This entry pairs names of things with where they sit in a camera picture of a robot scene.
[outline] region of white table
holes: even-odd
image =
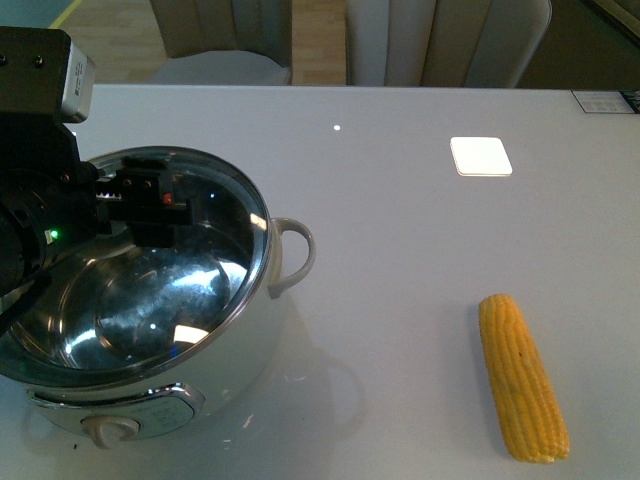
[[[98,86],[73,129],[83,158],[167,144],[236,164],[318,257],[275,383],[215,418],[105,452],[0,380],[1,479],[640,478],[640,116],[553,91]],[[513,174],[459,176],[453,136],[501,138]],[[285,236],[288,268],[303,243]],[[542,352],[566,461],[502,444],[476,319],[496,292]]]

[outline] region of corn cob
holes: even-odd
[[[484,359],[507,450],[521,462],[569,455],[569,433],[538,348],[515,301],[492,295],[478,311]]]

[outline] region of cooking pot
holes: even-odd
[[[0,338],[0,374],[101,448],[170,432],[240,394],[273,356],[280,295],[315,259],[308,228],[270,218],[254,184],[224,160],[142,147],[90,161],[113,177],[130,159],[170,166],[172,202],[195,205],[193,225],[157,248],[134,245],[116,224],[53,268],[46,292]],[[308,255],[282,276],[285,231],[304,237]]]

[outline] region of wooden floor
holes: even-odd
[[[293,84],[344,85],[344,0],[293,0]],[[148,0],[83,0],[60,25],[99,83],[143,83],[166,60]]]

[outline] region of white card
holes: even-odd
[[[511,162],[499,138],[453,137],[451,152],[458,173],[472,177],[507,177]]]

